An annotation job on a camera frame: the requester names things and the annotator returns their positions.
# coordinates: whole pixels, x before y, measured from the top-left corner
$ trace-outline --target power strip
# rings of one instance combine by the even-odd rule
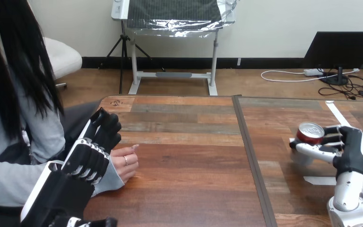
[[[307,77],[313,77],[313,76],[319,76],[319,75],[323,75],[323,69],[309,69],[309,70],[304,70],[304,75]]]

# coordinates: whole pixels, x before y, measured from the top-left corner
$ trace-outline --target white cable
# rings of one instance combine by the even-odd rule
[[[349,73],[358,72],[358,71],[359,70],[353,70],[351,72],[344,72],[343,74],[349,74]],[[283,72],[283,73],[289,73],[289,74],[304,74],[304,73],[303,72],[286,72],[286,71],[277,71],[277,70],[269,70],[269,71],[265,71],[265,72],[261,73],[261,77],[264,80],[272,81],[272,82],[306,82],[306,81],[311,81],[311,80],[324,79],[324,78],[329,78],[329,77],[337,76],[337,74],[335,74],[335,75],[332,75],[332,76],[312,78],[312,79],[305,79],[305,80],[277,80],[277,79],[267,79],[267,78],[265,78],[263,75],[265,73],[267,73],[267,72]]]

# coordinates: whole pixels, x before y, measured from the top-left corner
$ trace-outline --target black baseboard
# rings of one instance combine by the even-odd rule
[[[82,68],[97,69],[105,57],[83,57]],[[302,69],[304,58],[242,58],[237,65],[238,58],[218,58],[217,69]],[[104,69],[120,69],[121,58],[110,57],[104,64]],[[210,69],[212,58],[137,58],[138,69]],[[125,69],[131,69],[131,58],[124,63]]]

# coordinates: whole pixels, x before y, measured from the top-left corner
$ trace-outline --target long black hair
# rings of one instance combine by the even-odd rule
[[[34,101],[35,114],[48,109],[63,113],[40,27],[27,0],[0,0],[0,37],[11,75],[0,51],[0,119],[9,138],[21,135],[20,107],[13,76],[27,97]]]

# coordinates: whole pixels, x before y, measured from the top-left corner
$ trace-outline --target monitor stand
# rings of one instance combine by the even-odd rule
[[[330,85],[336,85],[336,86],[342,86],[346,85],[348,83],[348,77],[343,75],[343,67],[339,67],[337,76],[329,77],[329,78],[322,78],[320,81],[330,84]],[[325,77],[325,76],[332,76],[335,75],[335,72],[325,72],[323,75],[318,76],[318,78]]]

